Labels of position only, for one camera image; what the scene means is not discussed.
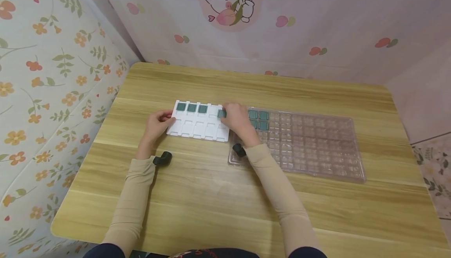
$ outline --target wooden table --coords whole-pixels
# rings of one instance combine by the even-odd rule
[[[367,182],[287,173],[321,248],[340,257],[451,257],[389,91],[227,71],[137,63],[130,69],[51,226],[56,236],[100,243],[110,225],[149,113],[175,100],[354,119]],[[227,165],[228,143],[166,136],[172,163],[155,178],[137,249],[174,254],[237,247],[283,257],[281,229],[252,170]]]

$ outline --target orange flower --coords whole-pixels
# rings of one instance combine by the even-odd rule
[[[8,94],[12,94],[13,92],[14,89],[11,83],[0,82],[0,97],[6,97]]]
[[[74,101],[76,101],[76,100],[77,100],[77,97],[75,97],[74,95],[69,93],[66,95],[66,98],[63,98],[61,100],[61,102],[66,104],[67,106],[72,106],[72,104],[74,104]]]
[[[33,252],[36,252],[36,251],[38,251],[38,250],[39,250],[39,248],[41,248],[41,246],[42,246],[42,245],[40,245],[40,246],[36,247],[35,249],[33,249]]]
[[[26,251],[26,250],[29,250],[30,248],[33,247],[33,245],[34,245],[34,244],[28,244],[28,245],[26,245],[26,246],[24,246],[24,247],[19,248],[19,250],[17,251],[17,254],[20,254],[20,253],[22,253],[22,252],[24,252],[24,251]]]
[[[82,115],[83,115],[84,119],[90,118],[91,117],[91,110],[85,108],[85,110],[83,110],[83,112],[82,112]]]
[[[57,144],[57,145],[56,145],[55,149],[56,149],[57,151],[63,151],[63,149],[65,149],[66,146],[67,146],[67,145],[66,145],[65,142],[61,142],[60,144]]]
[[[41,144],[41,143],[47,142],[47,140],[46,140],[44,137],[37,137],[37,138],[36,138],[36,142],[37,142],[38,144]]]
[[[24,130],[17,131],[11,131],[8,133],[8,139],[5,139],[5,143],[11,143],[11,145],[18,145],[21,141],[26,140],[27,136],[25,135]]]
[[[78,79],[75,81],[75,83],[77,83],[80,86],[83,86],[84,84],[87,83],[86,76],[79,76]]]
[[[80,140],[81,143],[88,143],[91,139],[88,137],[87,134],[83,135],[83,139]]]
[[[42,154],[36,156],[36,163],[47,162],[51,155],[48,152],[42,152]]]
[[[36,34],[41,35],[42,33],[47,33],[47,29],[44,28],[42,23],[33,24],[33,28],[36,29]]]
[[[3,199],[3,205],[5,205],[5,207],[8,207],[8,205],[13,203],[15,200],[16,198],[14,196],[6,195]]]
[[[14,4],[8,0],[3,0],[0,2],[0,18],[4,20],[9,20],[13,18],[11,12],[15,11],[16,7]]]
[[[42,86],[44,85],[43,82],[41,82],[41,79],[39,77],[36,77],[35,79],[31,80],[31,86],[33,88],[37,87],[37,86]]]
[[[86,42],[86,37],[82,35],[82,33],[77,33],[74,38],[76,44],[80,44],[80,47],[84,47]]]
[[[39,119],[41,119],[41,115],[32,114],[30,115],[29,123],[38,124]]]
[[[110,73],[110,72],[111,72],[111,70],[110,70],[110,66],[109,66],[109,65],[103,66],[103,73],[104,73],[105,75],[107,75],[107,74]]]
[[[31,209],[30,218],[31,219],[33,219],[33,218],[39,219],[41,217],[41,214],[42,214],[42,208],[35,206]]]
[[[25,152],[21,151],[21,152],[17,152],[17,154],[11,154],[9,156],[9,160],[11,160],[11,165],[17,165],[19,164],[19,162],[24,162],[25,161],[25,157],[23,156],[25,154]]]
[[[39,182],[42,179],[47,178],[47,170],[42,170],[42,172],[36,173],[36,181]]]
[[[39,65],[37,61],[35,62],[27,61],[26,65],[30,68],[31,71],[42,70],[42,66]]]
[[[63,188],[65,187],[70,187],[70,185],[72,184],[72,182],[74,181],[75,178],[75,174],[72,174],[70,176],[67,176],[66,179],[64,180],[63,183]]]

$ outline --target beige long-sleeve shirt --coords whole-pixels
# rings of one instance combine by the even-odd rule
[[[302,246],[318,248],[307,212],[290,181],[271,156],[267,145],[261,144],[245,150],[279,216],[285,256],[288,257]],[[125,257],[130,255],[143,228],[149,188],[155,174],[153,159],[154,156],[146,160],[132,160],[113,222],[103,240],[103,243],[119,246]]]

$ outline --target square green chip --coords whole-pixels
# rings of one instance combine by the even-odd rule
[[[267,131],[268,130],[268,122],[259,121],[258,129],[262,130],[262,131]]]
[[[225,110],[222,110],[222,109],[218,110],[218,115],[217,115],[218,118],[224,118],[226,116],[227,116],[227,113]]]
[[[188,112],[196,112],[196,107],[197,107],[197,104],[190,103],[190,104],[188,104],[187,111]]]
[[[266,111],[259,111],[258,112],[258,118],[260,120],[269,120],[269,113]]]
[[[256,121],[255,121],[255,120],[251,120],[251,125],[252,125],[252,127],[254,127],[255,130],[256,130]]]
[[[208,109],[208,106],[206,106],[206,105],[199,105],[198,112],[199,113],[207,113],[207,109]]]
[[[255,110],[248,110],[247,111],[247,116],[249,116],[250,119],[256,119],[257,112]]]
[[[186,103],[177,104],[177,111],[185,111]]]

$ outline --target clear plastic tray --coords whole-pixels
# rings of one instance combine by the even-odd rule
[[[249,118],[256,124],[258,136],[283,171],[354,182],[366,180],[351,118],[248,109],[253,113]],[[231,131],[230,140],[229,165],[249,166],[247,157],[238,157],[232,150],[236,143],[243,144],[241,139]]]

